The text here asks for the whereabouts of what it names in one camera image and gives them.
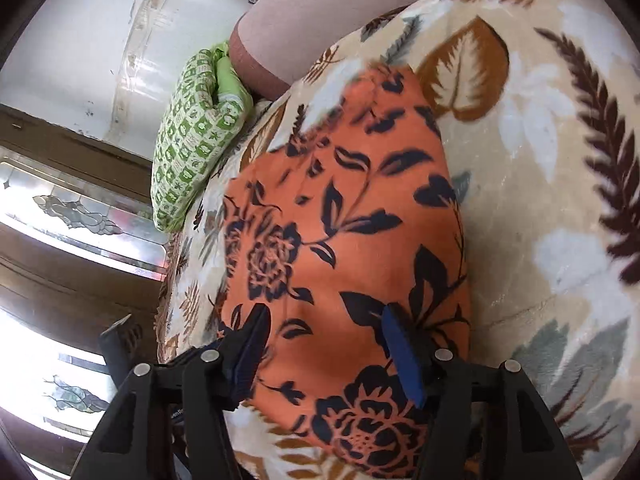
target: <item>bed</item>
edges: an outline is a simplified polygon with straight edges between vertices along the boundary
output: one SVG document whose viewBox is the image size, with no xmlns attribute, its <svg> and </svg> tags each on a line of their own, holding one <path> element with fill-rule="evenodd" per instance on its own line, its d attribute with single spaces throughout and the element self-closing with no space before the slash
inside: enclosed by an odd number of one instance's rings
<svg viewBox="0 0 640 480">
<path fill-rule="evenodd" d="M 229 181 L 321 120 L 380 59 L 414 70 L 442 133 L 468 240 L 469 358 L 522 363 L 585 479 L 632 478 L 640 56 L 603 0 L 419 0 L 327 48 L 280 99 L 257 105 L 174 237 L 159 360 L 218 337 Z M 227 422 L 260 480 L 368 478 L 251 405 Z"/>
</svg>

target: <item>pink cushion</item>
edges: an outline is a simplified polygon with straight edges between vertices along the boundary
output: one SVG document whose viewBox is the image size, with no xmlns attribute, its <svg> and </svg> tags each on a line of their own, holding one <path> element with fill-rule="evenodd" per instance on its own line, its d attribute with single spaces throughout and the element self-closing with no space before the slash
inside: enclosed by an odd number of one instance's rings
<svg viewBox="0 0 640 480">
<path fill-rule="evenodd" d="M 274 99 L 304 76 L 328 46 L 414 1 L 258 0 L 238 23 L 230 56 L 248 86 Z M 259 76 L 251 76 L 257 66 Z"/>
</svg>

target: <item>metal rivet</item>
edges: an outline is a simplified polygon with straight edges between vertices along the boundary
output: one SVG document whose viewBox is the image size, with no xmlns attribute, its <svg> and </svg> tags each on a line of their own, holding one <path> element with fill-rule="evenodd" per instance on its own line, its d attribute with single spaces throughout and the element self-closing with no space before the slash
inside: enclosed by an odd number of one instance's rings
<svg viewBox="0 0 640 480">
<path fill-rule="evenodd" d="M 514 359 L 507 359 L 504 362 L 504 368 L 505 370 L 507 370 L 508 372 L 511 372 L 512 374 L 516 374 L 520 370 L 522 370 L 522 366 L 520 366 L 520 363 L 515 361 Z"/>
<path fill-rule="evenodd" d="M 151 371 L 151 366 L 148 363 L 140 363 L 133 368 L 133 373 L 138 377 L 142 377 L 143 375 L 147 375 Z"/>
<path fill-rule="evenodd" d="M 446 348 L 438 348 L 434 355 L 438 361 L 451 361 L 453 359 L 453 352 Z"/>
<path fill-rule="evenodd" d="M 212 363 L 213 361 L 217 361 L 220 357 L 220 352 L 217 350 L 205 350 L 200 358 L 206 363 Z"/>
</svg>

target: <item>orange pillowcase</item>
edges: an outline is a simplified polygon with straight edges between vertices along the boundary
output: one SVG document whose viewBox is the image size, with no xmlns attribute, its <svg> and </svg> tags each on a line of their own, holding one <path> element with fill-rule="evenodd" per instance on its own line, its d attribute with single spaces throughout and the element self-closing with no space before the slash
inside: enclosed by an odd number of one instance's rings
<svg viewBox="0 0 640 480">
<path fill-rule="evenodd" d="M 426 420 L 399 383 L 382 309 L 400 304 L 463 357 L 470 309 L 460 208 L 411 69 L 371 66 L 322 124 L 248 166 L 224 229 L 221 335 L 255 303 L 271 311 L 252 403 L 372 476 L 411 476 Z"/>
</svg>

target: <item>green pillow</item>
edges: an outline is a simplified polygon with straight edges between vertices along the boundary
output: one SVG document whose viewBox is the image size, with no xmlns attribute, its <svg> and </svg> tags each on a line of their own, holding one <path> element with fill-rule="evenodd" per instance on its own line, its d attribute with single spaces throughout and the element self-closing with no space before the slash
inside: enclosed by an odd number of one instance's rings
<svg viewBox="0 0 640 480">
<path fill-rule="evenodd" d="M 151 200 L 160 231 L 181 229 L 191 202 L 253 106 L 226 41 L 189 60 L 156 140 Z"/>
</svg>

